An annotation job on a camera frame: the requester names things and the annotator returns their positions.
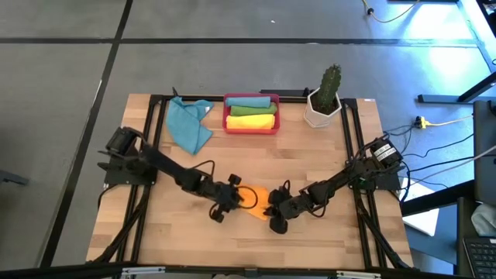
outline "yellow towel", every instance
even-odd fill
[[[275,117],[273,115],[227,116],[227,129],[272,129]]]

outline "wooden tabletop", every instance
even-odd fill
[[[150,95],[130,95],[123,126],[142,130]],[[382,135],[374,100],[358,100],[365,143]],[[281,103],[281,128],[274,136],[229,135],[222,130],[222,103],[202,124],[212,138],[196,156],[183,151],[171,138],[164,123],[160,151],[185,167],[205,160],[215,161],[215,181],[237,174],[244,184],[263,185],[269,191],[291,180],[291,192],[313,181],[328,179],[341,171],[346,144],[340,114],[330,126],[312,129],[303,120],[305,104]],[[357,150],[349,112],[353,148]],[[99,256],[122,227],[129,186],[118,186],[102,199],[88,250],[88,260]],[[376,191],[381,231],[404,262],[412,264],[398,200],[387,191]],[[288,232],[276,234],[264,222],[237,209],[219,224],[208,217],[212,201],[183,192],[171,177],[159,173],[152,187],[146,213],[139,263],[214,267],[277,267],[363,269],[363,256],[353,193],[336,192],[325,216],[308,213],[289,220]],[[369,234],[373,264],[377,266],[374,238]],[[133,232],[126,248],[130,258]]]

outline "red plastic bin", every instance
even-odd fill
[[[231,108],[226,105],[227,98],[236,97],[270,97],[270,101],[276,103],[277,111],[274,115],[275,122],[274,128],[272,129],[227,129],[227,116],[231,115]],[[261,94],[261,93],[228,93],[224,95],[224,113],[222,116],[222,128],[229,134],[262,134],[262,135],[274,135],[279,131],[281,126],[281,120],[279,118],[279,95],[277,94]]]

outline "keyboard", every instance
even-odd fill
[[[475,278],[496,279],[496,239],[489,237],[464,238],[472,274]]]

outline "white pot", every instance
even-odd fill
[[[312,128],[322,128],[326,127],[331,123],[331,118],[341,110],[341,102],[339,101],[339,96],[336,93],[336,98],[338,100],[338,108],[332,112],[330,115],[325,115],[323,113],[317,112],[313,110],[312,102],[310,101],[310,97],[317,93],[319,90],[315,90],[307,97],[307,107],[305,108],[305,114],[303,118]]]

